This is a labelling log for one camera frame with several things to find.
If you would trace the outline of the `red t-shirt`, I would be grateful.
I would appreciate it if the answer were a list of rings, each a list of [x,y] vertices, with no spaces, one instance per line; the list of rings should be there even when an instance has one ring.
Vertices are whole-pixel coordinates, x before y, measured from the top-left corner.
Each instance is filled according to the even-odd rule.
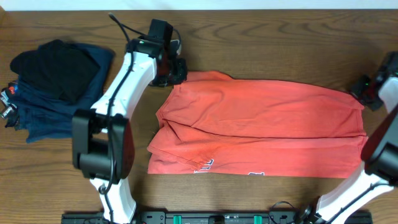
[[[362,111],[341,91],[192,72],[157,111],[148,173],[346,178],[368,138]]]

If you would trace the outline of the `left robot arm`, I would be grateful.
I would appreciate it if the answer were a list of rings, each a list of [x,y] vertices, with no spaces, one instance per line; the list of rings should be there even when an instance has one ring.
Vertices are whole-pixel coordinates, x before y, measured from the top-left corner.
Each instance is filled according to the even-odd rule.
[[[187,79],[182,40],[168,22],[151,21],[147,34],[127,39],[123,65],[106,93],[72,119],[72,162],[99,193],[102,213],[64,215],[63,223],[132,223],[136,202],[128,175],[134,162],[132,114],[147,86],[178,85]]]

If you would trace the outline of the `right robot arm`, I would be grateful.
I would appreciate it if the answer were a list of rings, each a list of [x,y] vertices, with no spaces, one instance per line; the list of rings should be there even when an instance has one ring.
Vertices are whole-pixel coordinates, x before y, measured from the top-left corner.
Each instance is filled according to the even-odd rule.
[[[359,167],[315,205],[296,216],[296,223],[372,223],[360,208],[397,188],[397,52],[389,52],[374,78],[362,76],[350,93],[373,111],[388,115],[366,141]]]

